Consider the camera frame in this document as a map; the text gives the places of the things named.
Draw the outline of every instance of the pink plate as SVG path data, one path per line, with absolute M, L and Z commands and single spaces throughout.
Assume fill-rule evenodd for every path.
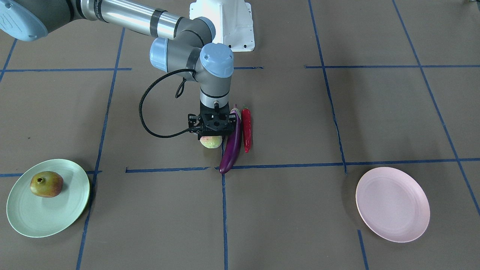
M 357 208 L 367 226 L 397 243 L 419 238 L 430 222 L 430 205 L 420 185 L 389 167 L 366 172 L 357 185 Z

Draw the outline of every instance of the red chili pepper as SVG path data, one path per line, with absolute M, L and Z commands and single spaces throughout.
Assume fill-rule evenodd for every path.
M 245 153 L 248 153 L 250 147 L 252 147 L 252 116 L 250 110 L 245 106 L 241 110 L 241 122 L 243 125 L 243 146 L 245 147 Z

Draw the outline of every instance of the eggplant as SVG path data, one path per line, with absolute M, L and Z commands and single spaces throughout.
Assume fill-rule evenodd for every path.
M 218 171 L 221 174 L 227 173 L 233 167 L 233 164 L 237 161 L 241 147 L 241 113 L 235 105 L 230 113 L 234 113 L 237 117 L 237 123 L 233 133 L 228 136 L 227 146 L 223 153 L 222 160 Z

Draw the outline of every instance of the light blue cap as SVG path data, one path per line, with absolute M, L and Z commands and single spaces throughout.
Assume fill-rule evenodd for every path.
M 206 17 L 198 17 L 197 19 L 204 21 L 208 25 L 208 28 L 210 29 L 210 33 L 212 33 L 212 40 L 213 40 L 215 38 L 216 32 L 215 32 L 215 25 L 212 23 L 212 21 L 210 21 L 210 19 Z
M 228 78 L 233 74 L 233 52 L 225 44 L 208 43 L 200 52 L 200 62 L 211 74 Z
M 150 47 L 150 62 L 160 70 L 167 71 L 167 46 L 168 39 L 157 37 Z
M 23 41 L 34 41 L 48 35 L 45 25 L 13 0 L 0 0 L 0 29 Z

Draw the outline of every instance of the plate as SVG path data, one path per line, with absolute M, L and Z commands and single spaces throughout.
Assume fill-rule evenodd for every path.
M 384 239 L 406 243 L 427 230 L 427 196 L 412 177 L 400 170 L 380 167 L 368 171 L 360 178 L 355 197 L 365 224 Z
M 60 194 L 43 198 L 30 191 L 32 177 L 52 171 L 63 178 Z M 46 237 L 65 230 L 85 209 L 90 182 L 85 171 L 70 160 L 47 160 L 26 171 L 15 183 L 7 200 L 12 228 L 28 237 Z

